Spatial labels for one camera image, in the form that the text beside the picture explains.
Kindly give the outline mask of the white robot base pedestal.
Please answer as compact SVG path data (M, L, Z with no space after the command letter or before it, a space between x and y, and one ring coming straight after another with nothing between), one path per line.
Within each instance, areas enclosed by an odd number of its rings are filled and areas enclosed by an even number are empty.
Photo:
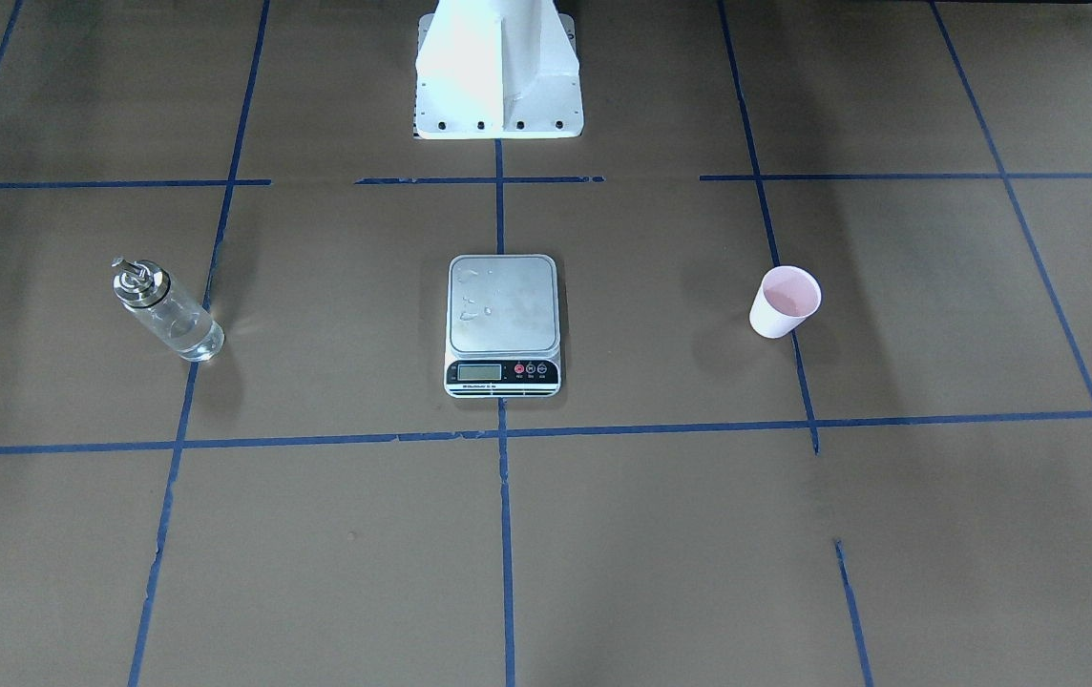
M574 19L554 1L440 1L418 21L412 130L427 140L585 129Z

